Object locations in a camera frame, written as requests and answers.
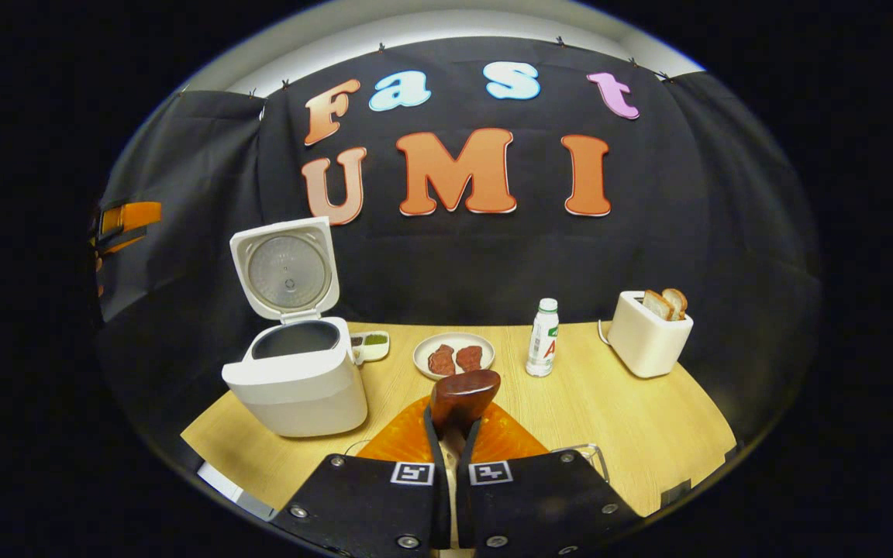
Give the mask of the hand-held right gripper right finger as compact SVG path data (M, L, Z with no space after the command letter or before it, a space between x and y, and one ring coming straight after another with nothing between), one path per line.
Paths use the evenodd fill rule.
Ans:
M550 451L496 404L468 432L456 517L458 543L476 557L582 557L642 523L598 447Z

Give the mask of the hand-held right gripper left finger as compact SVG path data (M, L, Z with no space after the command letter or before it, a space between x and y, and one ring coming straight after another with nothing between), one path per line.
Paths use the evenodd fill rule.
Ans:
M338 557L449 548L447 473L428 406L429 397L415 400L353 456L324 456L270 524Z

